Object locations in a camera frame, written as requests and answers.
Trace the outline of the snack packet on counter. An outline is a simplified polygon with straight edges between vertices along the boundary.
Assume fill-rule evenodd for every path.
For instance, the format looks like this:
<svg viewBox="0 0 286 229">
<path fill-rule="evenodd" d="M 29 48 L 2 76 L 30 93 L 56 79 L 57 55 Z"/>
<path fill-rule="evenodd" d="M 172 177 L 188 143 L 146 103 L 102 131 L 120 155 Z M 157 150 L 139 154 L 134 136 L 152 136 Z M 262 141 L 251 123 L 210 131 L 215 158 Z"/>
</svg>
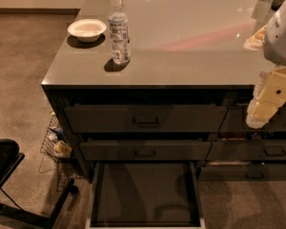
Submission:
<svg viewBox="0 0 286 229">
<path fill-rule="evenodd" d="M 267 26 L 261 27 L 255 34 L 248 38 L 244 42 L 243 48 L 250 51 L 259 51 L 262 49 L 266 28 Z"/>
</svg>

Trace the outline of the clear plastic water bottle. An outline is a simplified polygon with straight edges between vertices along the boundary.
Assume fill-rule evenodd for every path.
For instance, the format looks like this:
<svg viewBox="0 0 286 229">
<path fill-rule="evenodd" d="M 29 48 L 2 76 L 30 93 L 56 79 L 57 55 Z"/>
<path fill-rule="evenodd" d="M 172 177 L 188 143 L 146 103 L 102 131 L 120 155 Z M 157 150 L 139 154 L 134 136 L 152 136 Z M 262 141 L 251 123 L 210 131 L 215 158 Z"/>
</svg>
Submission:
<svg viewBox="0 0 286 229">
<path fill-rule="evenodd" d="M 112 60 L 117 65 L 131 60 L 128 16 L 123 10 L 122 0 L 111 0 L 112 11 L 108 17 L 112 42 Z"/>
</svg>

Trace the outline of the white bowl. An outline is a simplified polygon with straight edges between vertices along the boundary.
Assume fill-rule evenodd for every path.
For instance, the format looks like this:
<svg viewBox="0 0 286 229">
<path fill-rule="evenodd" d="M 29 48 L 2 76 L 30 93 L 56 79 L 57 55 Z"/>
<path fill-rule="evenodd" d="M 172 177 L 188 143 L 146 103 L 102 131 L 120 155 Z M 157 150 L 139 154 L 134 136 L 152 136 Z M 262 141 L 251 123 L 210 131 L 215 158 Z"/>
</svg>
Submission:
<svg viewBox="0 0 286 229">
<path fill-rule="evenodd" d="M 104 22 L 97 19 L 82 19 L 68 26 L 68 33 L 76 37 L 80 42 L 91 43 L 99 39 L 106 30 Z"/>
</svg>

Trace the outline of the drawer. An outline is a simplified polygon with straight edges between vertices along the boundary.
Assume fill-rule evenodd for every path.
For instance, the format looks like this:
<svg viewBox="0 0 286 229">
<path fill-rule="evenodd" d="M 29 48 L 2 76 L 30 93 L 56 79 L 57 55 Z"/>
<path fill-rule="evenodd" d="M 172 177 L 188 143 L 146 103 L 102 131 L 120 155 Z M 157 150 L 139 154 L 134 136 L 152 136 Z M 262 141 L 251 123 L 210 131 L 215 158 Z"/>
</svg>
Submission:
<svg viewBox="0 0 286 229">
<path fill-rule="evenodd" d="M 65 115 L 75 133 L 210 133 L 227 113 L 215 105 L 74 105 Z"/>
<path fill-rule="evenodd" d="M 210 161 L 286 160 L 286 140 L 224 140 L 212 143 Z"/>
<path fill-rule="evenodd" d="M 210 142 L 201 140 L 93 140 L 79 144 L 89 161 L 201 160 Z"/>
<path fill-rule="evenodd" d="M 245 166 L 205 166 L 196 170 L 199 181 L 269 181 L 286 180 L 286 164 L 266 163 Z"/>
<path fill-rule="evenodd" d="M 246 105 L 231 106 L 221 125 L 221 132 L 253 132 L 246 124 Z M 286 132 L 286 105 L 281 107 L 271 120 L 258 132 Z"/>
<path fill-rule="evenodd" d="M 194 164 L 97 163 L 85 229 L 206 229 Z"/>
</svg>

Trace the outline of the dark grey drawer cabinet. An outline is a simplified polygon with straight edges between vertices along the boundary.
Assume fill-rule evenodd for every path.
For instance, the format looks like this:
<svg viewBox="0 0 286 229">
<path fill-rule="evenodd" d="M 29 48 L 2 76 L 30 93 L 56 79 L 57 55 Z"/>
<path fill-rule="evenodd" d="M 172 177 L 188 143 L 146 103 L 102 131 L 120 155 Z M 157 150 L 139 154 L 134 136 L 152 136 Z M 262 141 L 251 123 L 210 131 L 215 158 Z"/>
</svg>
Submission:
<svg viewBox="0 0 286 229">
<path fill-rule="evenodd" d="M 93 140 L 284 139 L 286 132 L 75 133 L 65 115 L 74 105 L 215 105 L 249 106 L 256 80 L 275 64 L 263 50 L 244 42 L 275 14 L 273 0 L 122 0 L 129 19 L 131 60 L 112 60 L 111 38 L 82 43 L 68 36 L 42 87 L 70 142 L 85 177 L 98 162 L 83 157 L 79 144 Z M 83 19 L 106 20 L 110 0 L 86 0 Z M 286 160 L 193 161 L 205 166 L 283 163 Z"/>
</svg>

